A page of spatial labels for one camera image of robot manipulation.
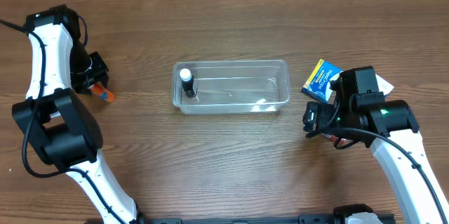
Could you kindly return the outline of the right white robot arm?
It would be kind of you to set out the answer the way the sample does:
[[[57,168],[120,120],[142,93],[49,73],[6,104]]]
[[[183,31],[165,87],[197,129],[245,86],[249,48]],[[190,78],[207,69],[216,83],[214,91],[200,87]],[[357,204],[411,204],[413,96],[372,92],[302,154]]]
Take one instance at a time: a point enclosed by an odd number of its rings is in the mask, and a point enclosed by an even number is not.
[[[371,66],[340,72],[330,88],[333,104],[307,103],[302,120],[306,137],[332,136],[337,150],[365,145],[384,171],[405,222],[447,223],[448,200],[408,103],[387,101]]]

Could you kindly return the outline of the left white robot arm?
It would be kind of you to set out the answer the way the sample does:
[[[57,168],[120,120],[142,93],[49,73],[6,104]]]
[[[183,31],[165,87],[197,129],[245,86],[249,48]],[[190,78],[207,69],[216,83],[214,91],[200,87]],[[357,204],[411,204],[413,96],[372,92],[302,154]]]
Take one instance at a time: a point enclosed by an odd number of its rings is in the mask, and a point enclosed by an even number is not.
[[[145,215],[128,196],[103,155],[103,138],[94,116],[79,95],[95,93],[110,102],[108,68],[96,52],[88,53],[85,20],[66,5],[30,14],[19,31],[32,45],[32,78],[25,101],[12,106],[13,118],[24,134],[22,162],[32,146],[40,160],[67,174],[87,194],[103,223],[146,223]]]

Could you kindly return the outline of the white blue medicine box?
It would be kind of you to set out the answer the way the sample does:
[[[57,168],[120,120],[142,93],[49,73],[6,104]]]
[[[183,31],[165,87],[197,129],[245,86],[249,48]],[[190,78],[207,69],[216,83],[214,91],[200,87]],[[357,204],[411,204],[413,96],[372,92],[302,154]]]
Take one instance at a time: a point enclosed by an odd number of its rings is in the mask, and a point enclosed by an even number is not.
[[[383,92],[384,97],[386,98],[394,90],[394,86],[378,74],[376,74],[376,80],[379,91]]]

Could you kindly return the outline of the orange bottle white cap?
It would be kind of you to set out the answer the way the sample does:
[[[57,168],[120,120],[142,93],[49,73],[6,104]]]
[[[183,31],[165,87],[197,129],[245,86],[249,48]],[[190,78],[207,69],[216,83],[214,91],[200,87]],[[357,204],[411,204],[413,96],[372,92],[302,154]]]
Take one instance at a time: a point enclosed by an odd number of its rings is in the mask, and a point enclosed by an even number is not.
[[[102,100],[112,103],[115,101],[115,95],[108,91],[100,82],[95,83],[89,87],[91,93],[99,96]]]

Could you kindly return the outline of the blue yellow VapoDrops box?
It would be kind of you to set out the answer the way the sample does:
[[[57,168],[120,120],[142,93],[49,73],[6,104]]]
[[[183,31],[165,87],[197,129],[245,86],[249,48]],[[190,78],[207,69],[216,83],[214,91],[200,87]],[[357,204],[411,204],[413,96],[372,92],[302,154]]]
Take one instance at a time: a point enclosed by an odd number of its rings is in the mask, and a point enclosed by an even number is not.
[[[320,59],[304,83],[302,92],[322,103],[327,103],[333,93],[330,83],[338,79],[340,72],[342,70],[339,67]]]

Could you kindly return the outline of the black bottle white cap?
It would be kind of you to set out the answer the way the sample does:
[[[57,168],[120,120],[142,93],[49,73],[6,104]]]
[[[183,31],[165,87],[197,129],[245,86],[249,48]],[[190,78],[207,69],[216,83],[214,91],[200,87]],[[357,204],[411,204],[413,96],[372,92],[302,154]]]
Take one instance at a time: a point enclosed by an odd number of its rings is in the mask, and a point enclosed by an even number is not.
[[[187,69],[183,68],[179,71],[179,76],[182,81],[182,89],[188,98],[193,98],[196,96],[197,85],[193,73]]]

